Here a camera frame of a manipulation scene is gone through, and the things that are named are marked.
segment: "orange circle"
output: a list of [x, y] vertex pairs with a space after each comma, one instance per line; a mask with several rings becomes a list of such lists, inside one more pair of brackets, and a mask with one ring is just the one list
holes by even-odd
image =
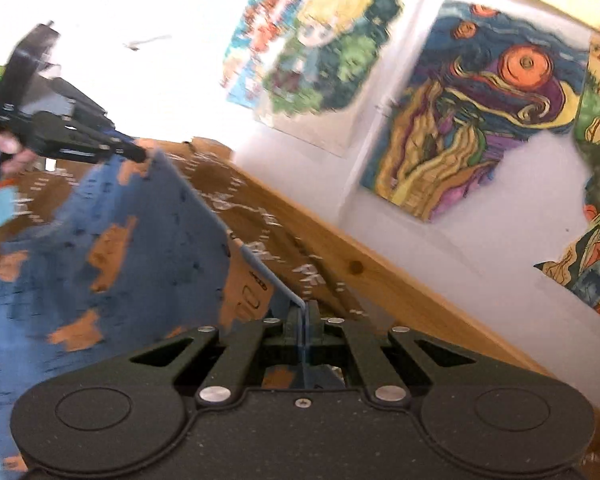
[[483, 5], [472, 5], [469, 7], [469, 10], [472, 14], [481, 16], [482, 18], [492, 18], [498, 13], [497, 10], [491, 9], [491, 7], [485, 7]]
[[474, 37], [477, 31], [478, 27], [474, 22], [461, 22], [453, 31], [453, 37], [456, 40], [466, 40]]
[[554, 64], [548, 54], [535, 45], [513, 45], [498, 63], [500, 77], [521, 90], [535, 90], [551, 78]]

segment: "triangular cutout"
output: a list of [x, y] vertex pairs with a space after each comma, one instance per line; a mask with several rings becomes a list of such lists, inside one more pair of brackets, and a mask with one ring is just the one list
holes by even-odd
[[179, 341], [165, 344], [160, 348], [156, 348], [147, 352], [146, 354], [142, 354], [134, 359], [131, 359], [132, 363], [136, 363], [139, 365], [147, 365], [147, 366], [155, 366], [158, 368], [164, 368], [165, 366], [170, 365], [176, 357], [182, 354], [191, 343], [193, 343], [193, 339], [190, 337], [180, 339]]
[[438, 345], [433, 344], [431, 341], [419, 339], [416, 344], [427, 353], [431, 359], [440, 367], [451, 368], [453, 366], [470, 365], [475, 363], [473, 359], [469, 359], [460, 354], [456, 354], [451, 350], [442, 348]]

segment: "silver rivet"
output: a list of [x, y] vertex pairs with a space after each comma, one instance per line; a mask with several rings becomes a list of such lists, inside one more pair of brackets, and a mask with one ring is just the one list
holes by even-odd
[[231, 397], [231, 390], [224, 386], [208, 386], [200, 390], [200, 399], [206, 402], [225, 402]]
[[296, 400], [296, 406], [298, 408], [308, 408], [310, 405], [311, 405], [311, 401], [309, 399]]
[[376, 397], [384, 402], [399, 402], [407, 396], [407, 392], [400, 386], [380, 386], [376, 390]]

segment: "robotic arm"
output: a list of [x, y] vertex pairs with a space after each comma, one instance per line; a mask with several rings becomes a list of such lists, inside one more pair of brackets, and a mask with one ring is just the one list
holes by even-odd
[[[99, 104], [60, 77], [47, 78], [59, 34], [37, 25], [16, 46], [0, 81], [0, 130], [40, 156], [98, 163], [114, 153], [136, 162], [145, 150], [116, 131]], [[0, 153], [0, 164], [8, 155]]]

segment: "white wall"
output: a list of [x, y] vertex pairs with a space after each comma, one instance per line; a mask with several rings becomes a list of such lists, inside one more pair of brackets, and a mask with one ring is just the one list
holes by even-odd
[[[587, 170], [568, 137], [536, 136], [507, 154], [491, 186], [439, 222], [422, 224], [358, 187], [373, 114], [361, 118], [361, 131], [338, 158], [224, 101], [222, 54], [246, 1], [0, 0], [0, 63], [34, 24], [54, 20], [62, 34], [56, 51], [62, 75], [107, 108], [122, 132], [224, 142], [246, 171], [339, 222], [600, 406], [600, 316], [532, 267], [560, 257], [586, 227]], [[409, 68], [440, 0], [407, 1], [414, 20], [404, 47]], [[587, 42], [589, 33], [568, 20], [512, 0], [481, 3], [534, 12]], [[123, 46], [163, 34], [171, 39], [138, 52]]]

